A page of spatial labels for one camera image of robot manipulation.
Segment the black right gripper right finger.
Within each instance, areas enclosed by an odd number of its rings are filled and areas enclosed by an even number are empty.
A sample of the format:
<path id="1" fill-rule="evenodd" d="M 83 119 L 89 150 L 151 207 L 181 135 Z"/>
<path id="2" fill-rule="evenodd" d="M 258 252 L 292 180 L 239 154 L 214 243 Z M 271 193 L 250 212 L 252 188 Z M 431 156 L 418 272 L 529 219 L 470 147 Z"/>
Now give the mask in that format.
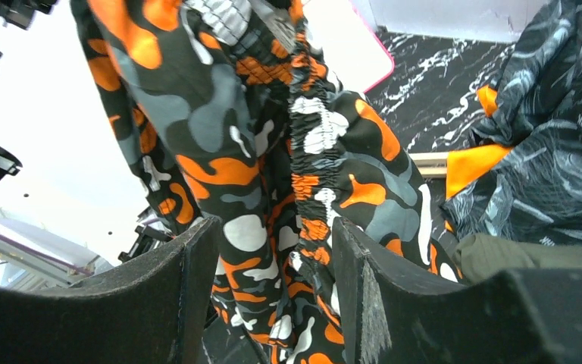
<path id="1" fill-rule="evenodd" d="M 582 269 L 507 269 L 465 286 L 333 224 L 348 363 L 582 363 Z"/>

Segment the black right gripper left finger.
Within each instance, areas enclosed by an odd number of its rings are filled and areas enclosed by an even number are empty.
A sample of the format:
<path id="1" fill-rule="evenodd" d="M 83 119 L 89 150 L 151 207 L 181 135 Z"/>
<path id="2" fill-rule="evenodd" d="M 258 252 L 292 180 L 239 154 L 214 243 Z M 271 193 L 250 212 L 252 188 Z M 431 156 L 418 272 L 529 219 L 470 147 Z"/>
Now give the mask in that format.
<path id="1" fill-rule="evenodd" d="M 0 363 L 194 363 L 219 221 L 69 288 L 0 288 Z"/>

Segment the orange camouflage shorts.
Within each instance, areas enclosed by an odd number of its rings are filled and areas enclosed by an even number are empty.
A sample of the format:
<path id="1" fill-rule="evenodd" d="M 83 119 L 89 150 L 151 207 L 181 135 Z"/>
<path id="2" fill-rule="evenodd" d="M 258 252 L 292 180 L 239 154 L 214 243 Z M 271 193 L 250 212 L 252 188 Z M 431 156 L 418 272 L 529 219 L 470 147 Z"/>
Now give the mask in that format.
<path id="1" fill-rule="evenodd" d="M 333 221 L 460 281 L 430 190 L 343 88 L 300 1 L 73 1 L 92 77 L 149 205 L 175 233 L 221 221 L 211 299 L 272 363 L 342 363 Z"/>

